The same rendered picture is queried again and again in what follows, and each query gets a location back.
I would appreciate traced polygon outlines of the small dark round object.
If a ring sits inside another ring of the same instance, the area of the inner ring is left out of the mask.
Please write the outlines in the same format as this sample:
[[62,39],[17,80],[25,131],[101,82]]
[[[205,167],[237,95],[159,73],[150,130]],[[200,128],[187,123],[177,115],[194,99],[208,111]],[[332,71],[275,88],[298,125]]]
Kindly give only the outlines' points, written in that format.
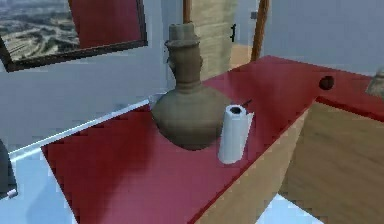
[[332,76],[324,76],[319,81],[319,88],[322,90],[331,90],[334,86],[334,78]]

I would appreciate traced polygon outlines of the brown clay vase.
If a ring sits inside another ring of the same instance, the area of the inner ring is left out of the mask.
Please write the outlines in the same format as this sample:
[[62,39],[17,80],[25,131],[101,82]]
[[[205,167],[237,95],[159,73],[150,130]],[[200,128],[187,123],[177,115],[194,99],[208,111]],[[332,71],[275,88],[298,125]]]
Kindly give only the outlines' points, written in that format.
[[169,26],[167,63],[175,88],[161,96],[151,109],[159,132],[186,150],[208,147],[221,134],[230,98],[201,82],[203,58],[194,24]]

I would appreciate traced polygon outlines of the red topped wooden counter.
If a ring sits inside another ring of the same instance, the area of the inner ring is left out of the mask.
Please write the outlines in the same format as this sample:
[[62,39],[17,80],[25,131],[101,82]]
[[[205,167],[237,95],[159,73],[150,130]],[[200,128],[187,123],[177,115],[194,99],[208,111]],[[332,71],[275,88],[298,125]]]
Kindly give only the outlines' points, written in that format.
[[[324,76],[331,90],[319,88]],[[265,56],[206,83],[254,113],[243,159],[173,145],[141,105],[43,147],[78,224],[194,224],[313,102],[384,121],[368,77],[326,67]]]

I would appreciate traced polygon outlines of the dark grey rounded object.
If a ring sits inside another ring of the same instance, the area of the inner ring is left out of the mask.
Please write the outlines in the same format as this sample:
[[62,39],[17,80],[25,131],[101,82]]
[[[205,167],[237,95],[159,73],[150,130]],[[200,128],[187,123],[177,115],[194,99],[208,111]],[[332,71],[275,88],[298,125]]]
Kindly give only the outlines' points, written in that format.
[[0,200],[18,194],[17,182],[8,151],[0,139]]

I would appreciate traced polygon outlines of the white paper towel roll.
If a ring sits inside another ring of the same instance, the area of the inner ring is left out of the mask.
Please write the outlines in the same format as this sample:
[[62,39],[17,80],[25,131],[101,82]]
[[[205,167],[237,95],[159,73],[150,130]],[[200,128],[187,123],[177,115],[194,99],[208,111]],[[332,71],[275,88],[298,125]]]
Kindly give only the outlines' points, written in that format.
[[241,105],[226,107],[218,151],[223,164],[233,164],[242,158],[253,116]]

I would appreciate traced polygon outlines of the tan object at counter edge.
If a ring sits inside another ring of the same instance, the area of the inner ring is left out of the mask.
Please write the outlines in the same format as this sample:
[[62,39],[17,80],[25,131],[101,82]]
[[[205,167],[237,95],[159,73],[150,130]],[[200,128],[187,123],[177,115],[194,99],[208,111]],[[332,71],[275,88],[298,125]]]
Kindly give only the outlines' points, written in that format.
[[372,77],[366,93],[384,99],[384,67],[380,67]]

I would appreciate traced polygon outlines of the pale wooden room door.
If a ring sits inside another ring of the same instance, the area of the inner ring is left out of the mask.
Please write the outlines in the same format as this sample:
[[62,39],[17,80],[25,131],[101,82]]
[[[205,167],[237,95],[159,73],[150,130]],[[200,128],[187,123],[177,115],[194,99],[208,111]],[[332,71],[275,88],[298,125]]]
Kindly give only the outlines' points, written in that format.
[[232,25],[238,0],[192,0],[191,19],[200,37],[201,78],[229,70]]

